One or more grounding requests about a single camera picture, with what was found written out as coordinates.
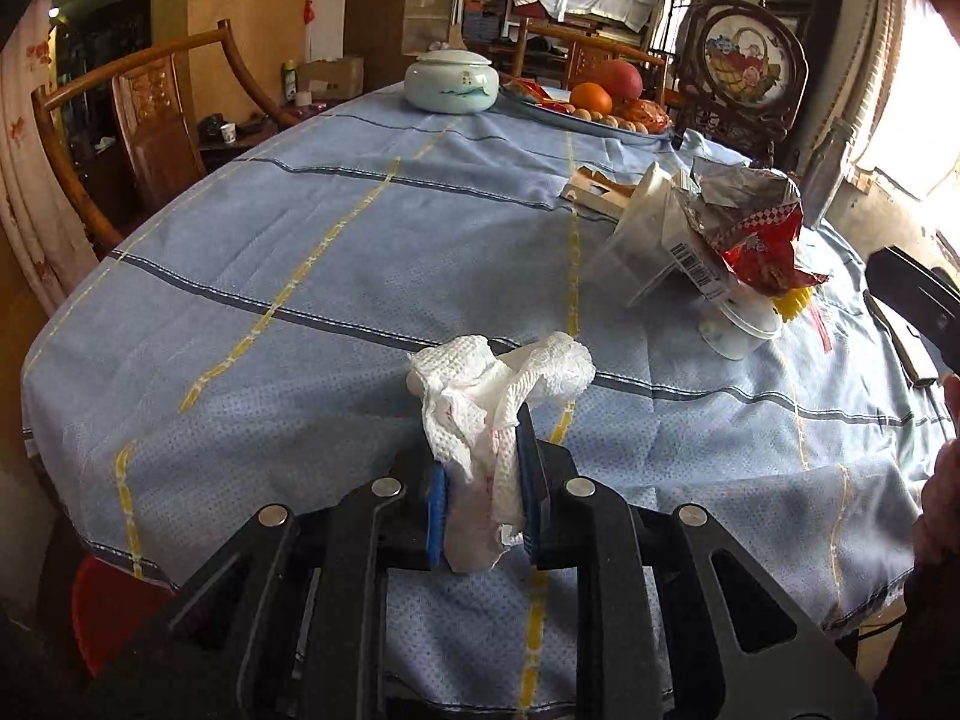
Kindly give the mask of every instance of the white paper cup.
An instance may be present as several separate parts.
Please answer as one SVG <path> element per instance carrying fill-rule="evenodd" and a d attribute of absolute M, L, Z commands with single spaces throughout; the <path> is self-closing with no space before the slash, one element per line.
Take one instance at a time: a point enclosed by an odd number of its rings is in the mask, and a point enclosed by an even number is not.
<path fill-rule="evenodd" d="M 697 328 L 710 348 L 728 360 L 743 360 L 784 331 L 784 320 L 770 298 L 739 281 L 720 298 L 709 300 Z"/>

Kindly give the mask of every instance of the white paper towel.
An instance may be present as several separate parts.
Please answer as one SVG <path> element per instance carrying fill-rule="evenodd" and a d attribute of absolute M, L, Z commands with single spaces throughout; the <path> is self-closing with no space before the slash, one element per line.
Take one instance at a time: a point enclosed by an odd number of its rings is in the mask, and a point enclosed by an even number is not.
<path fill-rule="evenodd" d="M 407 388 L 424 401 L 424 432 L 450 478 L 443 552 L 454 571 L 487 570 L 520 540 L 520 406 L 563 404 L 595 372 L 587 348 L 566 333 L 499 358 L 483 336 L 410 356 Z"/>

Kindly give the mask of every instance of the orange fruit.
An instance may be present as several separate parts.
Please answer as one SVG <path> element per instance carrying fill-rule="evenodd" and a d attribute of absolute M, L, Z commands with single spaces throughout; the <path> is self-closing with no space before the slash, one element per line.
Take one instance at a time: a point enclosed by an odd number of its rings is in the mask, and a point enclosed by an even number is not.
<path fill-rule="evenodd" d="M 613 111 L 613 100 L 598 83 L 578 83 L 570 92 L 570 104 L 608 116 Z"/>

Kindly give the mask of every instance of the yellow object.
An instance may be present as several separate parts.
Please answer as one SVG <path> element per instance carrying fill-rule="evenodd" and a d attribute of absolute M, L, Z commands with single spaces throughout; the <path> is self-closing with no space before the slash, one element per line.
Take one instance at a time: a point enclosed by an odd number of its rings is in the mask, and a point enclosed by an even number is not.
<path fill-rule="evenodd" d="M 803 314 L 803 309 L 808 307 L 810 300 L 813 299 L 813 287 L 800 287 L 790 290 L 782 298 L 770 299 L 773 301 L 776 312 L 784 318 L 784 322 L 790 322 L 791 319 L 796 319 Z"/>

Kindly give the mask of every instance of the blue tablecloth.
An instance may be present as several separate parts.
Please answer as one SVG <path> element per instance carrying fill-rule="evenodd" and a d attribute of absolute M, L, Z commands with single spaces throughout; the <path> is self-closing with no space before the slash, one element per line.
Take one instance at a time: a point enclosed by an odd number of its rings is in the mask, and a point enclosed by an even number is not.
<path fill-rule="evenodd" d="M 573 167 L 635 181 L 697 154 L 738 158 L 696 133 L 679 152 L 573 134 L 505 100 L 458 118 L 391 88 L 338 107 L 205 178 L 80 285 L 27 358 L 28 437 L 99 554 L 179 584 L 260 506 L 330 506 L 390 466 L 421 429 L 410 351 L 570 330 L 598 368 L 560 425 L 580 471 L 642 506 L 703 504 L 848 628 L 911 566 L 918 483 L 952 435 L 942 395 L 906 383 L 829 227 L 803 233 L 832 276 L 829 352 L 804 314 L 730 362 L 682 276 L 631 309 L 580 283 L 613 225 L 559 198 Z M 534 420 L 548 437 L 560 412 Z M 532 576 L 522 550 L 484 575 L 395 572 L 387 668 L 450 707 L 569 702 L 575 577 Z"/>

